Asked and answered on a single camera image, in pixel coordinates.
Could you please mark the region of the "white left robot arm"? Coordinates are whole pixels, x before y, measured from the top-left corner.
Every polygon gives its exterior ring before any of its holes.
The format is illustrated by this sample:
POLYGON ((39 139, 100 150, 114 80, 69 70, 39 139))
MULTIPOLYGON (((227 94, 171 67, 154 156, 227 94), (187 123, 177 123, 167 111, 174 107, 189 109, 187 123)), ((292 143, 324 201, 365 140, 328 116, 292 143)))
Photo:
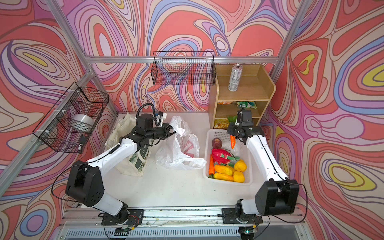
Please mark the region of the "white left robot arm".
POLYGON ((66 194, 87 207, 103 211, 122 224, 130 215, 128 206, 105 192, 103 177, 122 160, 148 146, 151 140, 165 140, 175 133, 169 124, 156 128, 134 128, 111 149, 82 164, 79 161, 74 163, 66 194))

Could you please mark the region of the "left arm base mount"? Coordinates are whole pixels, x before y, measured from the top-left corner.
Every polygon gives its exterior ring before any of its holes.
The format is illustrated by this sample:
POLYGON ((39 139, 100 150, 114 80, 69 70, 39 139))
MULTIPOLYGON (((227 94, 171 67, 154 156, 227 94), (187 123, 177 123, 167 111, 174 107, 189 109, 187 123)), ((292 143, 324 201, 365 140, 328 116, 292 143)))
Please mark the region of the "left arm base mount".
POLYGON ((142 224, 145 210, 144 209, 127 209, 122 210, 116 216, 108 213, 100 213, 103 226, 133 226, 137 227, 142 224))

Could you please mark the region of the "cream canvas tote bag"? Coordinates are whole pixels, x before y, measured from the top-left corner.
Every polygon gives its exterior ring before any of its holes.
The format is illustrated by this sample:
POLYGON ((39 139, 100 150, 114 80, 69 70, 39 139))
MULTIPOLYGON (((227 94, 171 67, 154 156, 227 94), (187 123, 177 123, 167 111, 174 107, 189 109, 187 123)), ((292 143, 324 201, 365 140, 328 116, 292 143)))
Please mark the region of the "cream canvas tote bag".
POLYGON ((132 177, 142 177, 146 165, 148 163, 149 156, 152 151, 152 147, 144 146, 137 147, 137 144, 123 139, 127 136, 136 126, 137 120, 131 114, 120 114, 117 122, 105 143, 105 151, 110 151, 117 144, 120 144, 122 150, 117 150, 113 160, 118 160, 117 164, 114 164, 114 168, 117 169, 122 175, 132 177))

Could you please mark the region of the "white plastic grocery bag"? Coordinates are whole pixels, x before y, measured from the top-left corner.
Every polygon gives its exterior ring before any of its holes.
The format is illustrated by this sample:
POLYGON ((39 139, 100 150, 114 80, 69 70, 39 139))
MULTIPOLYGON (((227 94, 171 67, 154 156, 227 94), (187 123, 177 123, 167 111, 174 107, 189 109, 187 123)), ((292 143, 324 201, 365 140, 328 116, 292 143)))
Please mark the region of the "white plastic grocery bag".
POLYGON ((160 143, 155 154, 156 164, 172 170, 204 168, 207 161, 199 157, 199 139, 192 133, 188 123, 180 116, 173 116, 170 126, 175 134, 160 143))

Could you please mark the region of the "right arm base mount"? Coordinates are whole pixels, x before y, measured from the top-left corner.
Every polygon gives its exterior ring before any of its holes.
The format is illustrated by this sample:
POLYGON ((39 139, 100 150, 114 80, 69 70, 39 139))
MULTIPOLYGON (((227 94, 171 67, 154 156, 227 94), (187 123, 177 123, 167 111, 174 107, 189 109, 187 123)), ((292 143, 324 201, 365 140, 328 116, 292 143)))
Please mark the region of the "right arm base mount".
POLYGON ((224 224, 262 224, 263 218, 257 214, 245 214, 238 208, 221 208, 221 213, 218 214, 222 218, 224 224))

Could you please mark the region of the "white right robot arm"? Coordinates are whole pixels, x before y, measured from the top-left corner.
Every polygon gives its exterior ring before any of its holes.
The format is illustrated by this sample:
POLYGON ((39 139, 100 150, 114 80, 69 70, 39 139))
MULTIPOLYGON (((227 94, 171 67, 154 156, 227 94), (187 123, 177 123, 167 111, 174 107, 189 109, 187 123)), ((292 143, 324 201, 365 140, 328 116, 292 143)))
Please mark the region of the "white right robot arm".
POLYGON ((245 144, 253 156, 264 183, 255 197, 239 200, 237 205, 245 215, 277 216, 295 211, 300 191, 296 180, 290 180, 274 158, 260 127, 231 123, 227 133, 245 144))

